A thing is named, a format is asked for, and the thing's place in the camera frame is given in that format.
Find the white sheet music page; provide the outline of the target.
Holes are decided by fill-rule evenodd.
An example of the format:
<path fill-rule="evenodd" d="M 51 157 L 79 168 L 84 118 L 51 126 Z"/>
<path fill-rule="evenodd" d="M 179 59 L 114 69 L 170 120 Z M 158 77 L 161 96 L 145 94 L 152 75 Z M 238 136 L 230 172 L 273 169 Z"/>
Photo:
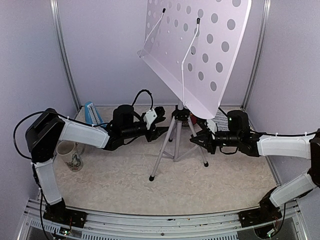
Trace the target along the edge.
<path fill-rule="evenodd" d="M 219 131 L 229 130 L 227 113 L 223 109 L 221 108 L 218 109 L 213 121 L 216 123 L 217 129 Z"/>

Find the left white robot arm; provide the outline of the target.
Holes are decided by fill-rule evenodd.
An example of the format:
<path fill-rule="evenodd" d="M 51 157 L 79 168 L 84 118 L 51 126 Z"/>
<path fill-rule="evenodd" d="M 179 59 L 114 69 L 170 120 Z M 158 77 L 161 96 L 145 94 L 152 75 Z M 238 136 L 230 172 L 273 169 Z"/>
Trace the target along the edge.
<path fill-rule="evenodd" d="M 29 160 L 47 201 L 48 212 L 61 223 L 70 218 L 70 211 L 58 188 L 53 168 L 53 157 L 60 141 L 114 151 L 124 146 L 127 139 L 144 136 L 147 142 L 151 142 L 168 130 L 156 126 L 166 119 L 162 106 L 139 115 L 132 105 L 120 105 L 113 111 L 112 120 L 101 126 L 69 119 L 53 108 L 39 111 L 37 115 L 39 117 L 25 133 Z"/>

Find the white perforated music stand desk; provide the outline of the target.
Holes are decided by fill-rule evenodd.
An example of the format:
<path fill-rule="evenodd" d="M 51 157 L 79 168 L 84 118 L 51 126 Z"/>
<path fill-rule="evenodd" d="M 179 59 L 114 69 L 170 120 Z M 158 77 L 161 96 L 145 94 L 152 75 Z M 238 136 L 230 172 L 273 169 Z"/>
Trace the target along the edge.
<path fill-rule="evenodd" d="M 248 23 L 249 0 L 149 0 L 138 56 L 196 117 L 213 119 Z"/>

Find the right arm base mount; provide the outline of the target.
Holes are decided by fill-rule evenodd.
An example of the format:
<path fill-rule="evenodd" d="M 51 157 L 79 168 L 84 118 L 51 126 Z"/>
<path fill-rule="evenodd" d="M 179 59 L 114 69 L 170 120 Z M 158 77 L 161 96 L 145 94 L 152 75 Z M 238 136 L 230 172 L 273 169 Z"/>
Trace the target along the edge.
<path fill-rule="evenodd" d="M 276 208 L 275 210 L 263 210 L 262 208 L 254 208 L 239 212 L 239 221 L 242 228 L 260 225 L 268 222 L 275 221 L 282 218 L 281 211 Z"/>

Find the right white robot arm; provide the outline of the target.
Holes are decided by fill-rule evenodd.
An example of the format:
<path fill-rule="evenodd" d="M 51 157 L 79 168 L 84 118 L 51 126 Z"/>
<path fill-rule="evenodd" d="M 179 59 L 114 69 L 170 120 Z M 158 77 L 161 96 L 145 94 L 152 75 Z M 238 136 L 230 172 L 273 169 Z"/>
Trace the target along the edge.
<path fill-rule="evenodd" d="M 257 132 L 251 129 L 247 113 L 231 110 L 226 114 L 228 130 L 218 130 L 212 119 L 199 119 L 201 131 L 190 142 L 210 154 L 224 147 L 235 147 L 250 156 L 285 156 L 311 161 L 310 168 L 293 180 L 270 190 L 259 202 L 256 218 L 266 222 L 285 203 L 304 196 L 320 186 L 320 132 L 304 134 L 278 134 Z"/>

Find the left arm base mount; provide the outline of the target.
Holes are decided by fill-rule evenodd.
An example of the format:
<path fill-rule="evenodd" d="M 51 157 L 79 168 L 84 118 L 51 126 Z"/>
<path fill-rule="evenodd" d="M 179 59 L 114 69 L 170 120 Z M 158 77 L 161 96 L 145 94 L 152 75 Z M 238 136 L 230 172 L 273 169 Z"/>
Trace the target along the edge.
<path fill-rule="evenodd" d="M 45 210 L 43 218 L 45 220 L 70 227 L 84 228 L 87 219 L 87 213 L 69 208 L 51 207 Z"/>

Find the silver tripod stand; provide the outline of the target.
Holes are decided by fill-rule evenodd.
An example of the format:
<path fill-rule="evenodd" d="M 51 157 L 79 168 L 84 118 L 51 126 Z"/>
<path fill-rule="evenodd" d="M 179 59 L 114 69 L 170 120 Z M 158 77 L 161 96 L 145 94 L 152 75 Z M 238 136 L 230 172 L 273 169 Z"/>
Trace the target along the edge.
<path fill-rule="evenodd" d="M 156 172 L 157 172 L 158 167 L 160 165 L 160 162 L 163 158 L 163 155 L 166 155 L 167 157 L 171 158 L 173 160 L 173 162 L 179 162 L 184 157 L 187 157 L 188 155 L 190 155 L 193 151 L 199 149 L 203 165 L 206 168 L 209 166 L 209 163 L 205 157 L 204 151 L 202 150 L 202 148 L 199 145 L 195 145 L 193 148 L 188 150 L 186 153 L 179 155 L 183 122 L 186 121 L 188 123 L 188 127 L 191 130 L 191 136 L 192 137 L 197 136 L 190 114 L 191 114 L 190 110 L 187 109 L 186 107 L 184 107 L 182 101 L 180 100 L 178 102 L 178 104 L 175 106 L 175 110 L 171 114 L 171 121 L 170 121 L 168 131 L 166 133 L 163 144 L 160 148 L 160 151 L 157 156 L 157 159 L 154 164 L 151 175 L 149 176 L 149 179 L 148 179 L 150 182 L 153 182 L 155 179 Z M 166 147 L 167 147 L 168 143 L 170 142 L 170 140 L 173 140 L 174 134 L 175 134 L 174 153 L 172 155 L 172 154 L 166 152 Z"/>

